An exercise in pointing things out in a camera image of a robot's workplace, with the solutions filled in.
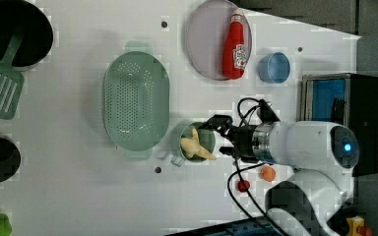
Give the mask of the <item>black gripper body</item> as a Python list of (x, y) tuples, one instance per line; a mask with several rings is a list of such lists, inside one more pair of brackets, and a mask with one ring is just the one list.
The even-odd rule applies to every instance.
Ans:
[(232, 143), (239, 153), (239, 160), (245, 163), (257, 163), (259, 159), (253, 151), (252, 136), (254, 129), (232, 126), (223, 138)]

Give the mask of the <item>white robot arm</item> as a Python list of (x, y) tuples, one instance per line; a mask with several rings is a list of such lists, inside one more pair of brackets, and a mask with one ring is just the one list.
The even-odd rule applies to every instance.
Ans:
[(346, 126), (263, 118), (235, 126), (216, 114), (201, 127), (232, 143), (220, 151), (244, 162), (288, 166), (293, 174), (265, 195), (264, 216), (283, 236), (340, 236), (329, 220), (353, 194), (359, 143)]

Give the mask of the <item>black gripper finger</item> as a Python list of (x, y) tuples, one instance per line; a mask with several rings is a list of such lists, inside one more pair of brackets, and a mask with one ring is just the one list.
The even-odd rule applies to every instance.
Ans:
[(204, 122), (200, 126), (200, 129), (215, 131), (218, 132), (220, 135), (225, 136), (227, 132), (231, 129), (232, 123), (233, 120), (230, 116), (216, 114), (209, 120)]
[(219, 152), (231, 156), (234, 159), (239, 158), (238, 150), (235, 147), (220, 147)]

